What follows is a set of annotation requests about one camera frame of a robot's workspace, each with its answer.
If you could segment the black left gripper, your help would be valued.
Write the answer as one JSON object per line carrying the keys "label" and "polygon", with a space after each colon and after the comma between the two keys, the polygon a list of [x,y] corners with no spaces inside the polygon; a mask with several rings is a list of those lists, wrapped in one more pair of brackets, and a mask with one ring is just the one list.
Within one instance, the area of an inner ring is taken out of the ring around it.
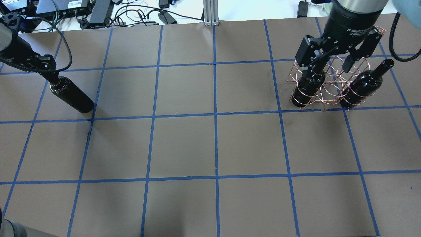
{"label": "black left gripper", "polygon": [[16,69],[46,73],[46,80],[52,85],[60,81],[53,57],[34,52],[30,44],[19,36],[1,42],[0,57],[2,62]]}

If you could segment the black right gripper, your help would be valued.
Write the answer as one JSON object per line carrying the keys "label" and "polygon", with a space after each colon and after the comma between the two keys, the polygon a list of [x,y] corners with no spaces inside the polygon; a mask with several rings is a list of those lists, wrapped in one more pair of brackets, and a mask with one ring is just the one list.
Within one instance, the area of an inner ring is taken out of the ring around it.
{"label": "black right gripper", "polygon": [[372,56],[383,36],[375,27],[382,10],[382,5],[333,5],[322,35],[305,36],[296,53],[298,66],[308,67],[304,78],[324,72],[331,56],[348,54],[342,64],[344,73]]}

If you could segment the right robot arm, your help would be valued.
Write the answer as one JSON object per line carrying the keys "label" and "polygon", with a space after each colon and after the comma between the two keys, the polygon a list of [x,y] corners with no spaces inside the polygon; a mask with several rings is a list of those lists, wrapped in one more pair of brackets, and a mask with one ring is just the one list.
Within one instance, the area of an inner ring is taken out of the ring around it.
{"label": "right robot arm", "polygon": [[302,76],[321,74],[331,56],[348,54],[342,68],[349,72],[355,62],[372,56],[383,33],[375,27],[386,0],[333,0],[319,38],[304,36],[296,53]]}

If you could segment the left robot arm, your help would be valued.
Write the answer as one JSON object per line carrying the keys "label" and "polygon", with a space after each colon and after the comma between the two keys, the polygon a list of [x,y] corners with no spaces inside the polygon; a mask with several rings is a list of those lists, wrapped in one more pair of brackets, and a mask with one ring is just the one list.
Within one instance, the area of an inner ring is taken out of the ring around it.
{"label": "left robot arm", "polygon": [[0,34],[1,62],[25,72],[38,73],[52,85],[59,83],[59,73],[55,71],[57,64],[52,55],[42,56],[34,52],[28,42],[3,24]]}

